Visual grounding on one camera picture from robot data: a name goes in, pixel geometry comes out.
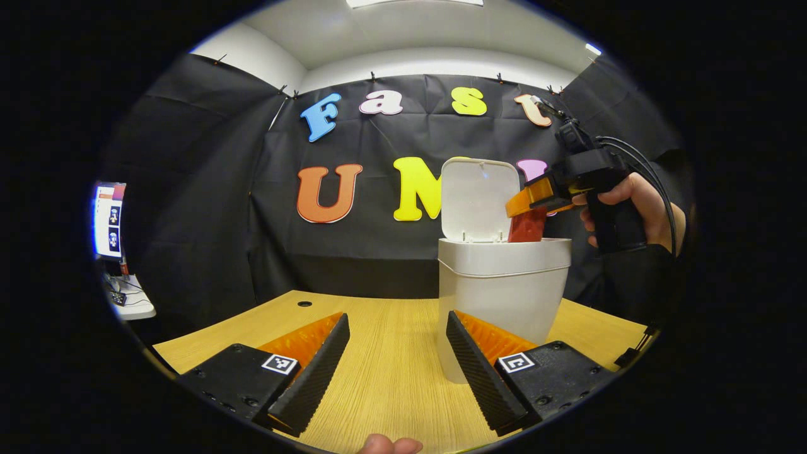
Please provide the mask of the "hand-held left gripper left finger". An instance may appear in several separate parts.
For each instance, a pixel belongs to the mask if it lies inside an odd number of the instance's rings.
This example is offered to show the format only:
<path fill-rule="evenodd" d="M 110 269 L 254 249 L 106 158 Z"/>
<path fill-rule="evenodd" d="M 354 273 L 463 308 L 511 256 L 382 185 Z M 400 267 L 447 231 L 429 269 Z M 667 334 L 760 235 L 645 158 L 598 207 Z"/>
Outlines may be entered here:
<path fill-rule="evenodd" d="M 178 377 L 192 394 L 268 430 L 298 437 L 320 406 L 351 339 L 333 313 L 262 347 L 233 343 Z"/>

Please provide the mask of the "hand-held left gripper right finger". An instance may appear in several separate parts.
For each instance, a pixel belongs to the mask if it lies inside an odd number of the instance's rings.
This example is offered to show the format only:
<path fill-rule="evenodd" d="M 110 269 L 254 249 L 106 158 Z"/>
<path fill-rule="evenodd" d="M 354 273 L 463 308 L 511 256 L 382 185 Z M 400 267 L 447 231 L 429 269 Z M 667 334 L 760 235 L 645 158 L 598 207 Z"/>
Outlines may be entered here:
<path fill-rule="evenodd" d="M 538 346 L 459 311 L 448 313 L 446 338 L 498 436 L 553 419 L 617 377 L 565 342 Z"/>

